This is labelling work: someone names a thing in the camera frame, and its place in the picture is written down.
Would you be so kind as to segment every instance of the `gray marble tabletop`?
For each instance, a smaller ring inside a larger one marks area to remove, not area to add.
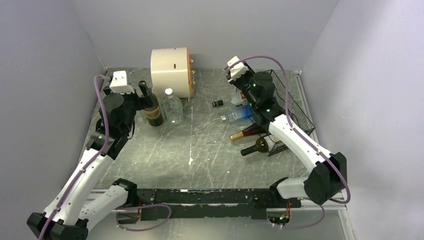
[[[107,72],[120,70],[130,73],[131,84],[144,80],[152,86],[149,68],[109,68]],[[259,152],[241,156],[240,150],[253,145],[258,137],[230,141],[231,134],[252,124],[248,119],[234,124],[221,121],[220,115],[233,107],[230,92],[234,87],[222,69],[194,71],[194,95],[189,102],[183,100],[184,123],[175,128],[165,123],[153,127],[143,111],[137,112],[134,137],[97,183],[97,189],[108,189],[118,178],[153,189],[268,188],[283,177],[306,175],[306,168],[290,150],[270,157]],[[290,93],[302,106],[295,75],[288,72],[288,76]],[[224,100],[224,106],[212,107],[216,100]],[[97,103],[87,140],[100,117],[98,109]]]

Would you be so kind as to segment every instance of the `wire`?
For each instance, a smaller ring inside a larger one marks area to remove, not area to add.
[[[254,55],[254,56],[248,56],[248,57],[245,57],[245,58],[243,58],[243,59],[240,59],[240,60],[238,60],[238,61],[236,61],[235,63],[233,63],[231,66],[228,66],[228,67],[226,67],[225,69],[224,69],[224,71],[226,71],[227,73],[230,71],[230,69],[231,68],[233,68],[235,65],[237,65],[237,64],[239,64],[239,63],[242,63],[242,62],[245,62],[245,61],[247,61],[247,60],[249,60],[249,59],[269,59],[269,60],[272,60],[272,61],[274,61],[278,66],[279,66],[279,68],[281,69],[281,71],[282,71],[282,75],[284,76],[284,80],[285,80],[285,103],[284,103],[284,110],[285,110],[285,116],[287,117],[287,121],[288,121],[288,124],[289,124],[289,126],[290,126],[290,128],[292,128],[292,130],[302,139],[302,140],[304,140],[314,151],[317,151],[318,152],[318,148],[312,143],[312,142],[310,142],[306,137],[304,137],[299,131],[298,131],[298,129],[297,128],[293,128],[293,123],[292,123],[292,120],[290,119],[290,115],[289,115],[289,100],[290,100],[290,96],[289,96],[289,78],[287,77],[287,74],[286,74],[286,70],[284,70],[284,67],[283,67],[283,65],[281,65],[281,63],[277,60],[277,59],[275,59],[274,57],[271,57],[271,56],[267,56],[267,55]],[[350,189],[349,189],[349,186],[348,186],[348,183],[346,182],[346,179],[343,177],[343,175],[342,175],[342,173],[337,169],[337,167],[334,165],[334,163],[332,163],[331,161],[330,161],[330,159],[327,157],[327,156],[325,156],[325,154],[324,153],[322,153],[321,151],[319,151],[319,155],[322,157],[322,158],[324,158],[324,160],[331,166],[331,168],[335,171],[335,173],[337,174],[337,176],[340,178],[340,181],[343,183],[343,185],[344,185],[344,188],[346,189],[346,194],[347,194],[347,196],[346,196],[346,200],[345,201],[339,201],[339,200],[335,200],[335,199],[330,199],[330,201],[332,201],[332,202],[335,202],[335,203],[339,203],[339,204],[347,204],[347,203],[349,203],[350,202],[350,200],[351,200],[351,191],[350,191]],[[324,208],[320,205],[320,207],[321,207],[321,209],[322,209],[322,217],[321,217],[321,219],[320,220],[318,220],[317,222],[315,222],[315,223],[312,223],[312,224],[310,224],[310,225],[306,225],[306,226],[299,226],[299,227],[285,227],[284,226],[284,228],[288,228],[288,229],[303,229],[303,228],[309,228],[309,227],[312,227],[312,226],[315,226],[315,225],[317,225],[317,224],[319,224],[323,219],[324,219],[324,216],[326,215],[326,212],[325,212],[325,210],[324,210]]]
[[[99,90],[99,86],[98,86],[98,83],[97,83],[97,80],[98,79],[106,79],[107,80],[107,79],[109,79],[109,77],[104,76],[104,75],[96,75],[94,77],[94,79],[93,79],[95,94],[97,95],[98,103],[100,104],[100,108],[101,108],[101,112],[103,114],[103,120],[104,120],[104,132],[105,132],[104,135],[105,135],[105,138],[104,138],[103,146],[101,147],[101,149],[89,161],[87,161],[87,163],[75,175],[75,177],[72,179],[72,181],[70,182],[70,184],[67,186],[67,188],[66,188],[65,192],[63,193],[62,197],[60,197],[59,201],[56,204],[56,209],[54,209],[51,212],[50,216],[45,221],[44,226],[42,227],[41,232],[40,232],[40,234],[38,236],[38,240],[43,240],[44,234],[46,233],[46,230],[47,230],[47,227],[49,226],[50,222],[55,217],[55,215],[58,213],[58,210],[61,209],[61,206],[64,204],[64,201],[68,197],[69,192],[74,187],[74,185],[77,182],[77,180],[85,172],[85,170],[88,168],[88,166],[90,164],[92,164],[101,153],[103,153],[103,151],[105,150],[106,146],[108,145],[108,142],[109,142],[109,122],[108,122],[108,117],[107,117],[107,114],[106,114],[105,104],[103,103],[102,96],[101,96],[101,93],[100,93],[100,90]]]
[[[149,208],[154,208],[154,207],[164,207],[167,208],[168,211],[168,216],[165,218],[165,220],[163,220],[161,223],[154,225],[152,227],[148,227],[148,228],[144,228],[144,229],[132,229],[132,228],[126,228],[122,225],[119,224],[118,221],[118,214],[116,214],[116,226],[124,231],[130,231],[130,232],[145,232],[145,231],[149,231],[155,228],[159,228],[160,226],[164,225],[170,218],[171,218],[171,207],[163,204],[163,203],[157,203],[157,204],[151,204],[151,205],[144,205],[144,206],[132,206],[132,207],[118,207],[116,208],[117,210],[134,210],[134,209],[149,209]]]

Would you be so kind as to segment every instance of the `wall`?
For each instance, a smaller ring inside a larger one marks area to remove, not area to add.
[[[338,0],[74,0],[103,64],[150,67],[152,49],[189,47],[194,67],[268,54],[300,70]],[[258,61],[255,68],[272,68]]]
[[[359,240],[424,235],[423,12],[340,0],[302,70],[320,143],[348,159]]]
[[[0,233],[26,226],[71,175],[103,67],[67,0],[0,1]]]

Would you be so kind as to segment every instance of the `wire basket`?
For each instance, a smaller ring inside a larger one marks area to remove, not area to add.
[[[277,100],[278,105],[284,110],[285,109],[285,96],[286,96],[286,87],[280,78],[277,76],[274,70],[267,70],[267,73],[270,73],[272,76],[272,82],[275,85],[274,97]],[[299,104],[295,101],[292,95],[289,93],[288,100],[288,114],[293,122],[299,126],[307,135],[310,135],[314,130],[315,126],[312,124],[311,120],[304,113]],[[288,147],[283,142],[277,142],[274,147],[269,151],[268,157],[274,154],[280,153],[284,150],[287,150]]]

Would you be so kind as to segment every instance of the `white cylinder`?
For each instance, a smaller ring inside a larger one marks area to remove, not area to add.
[[[150,57],[153,92],[158,98],[171,88],[177,98],[193,96],[192,71],[188,47],[153,49]]]

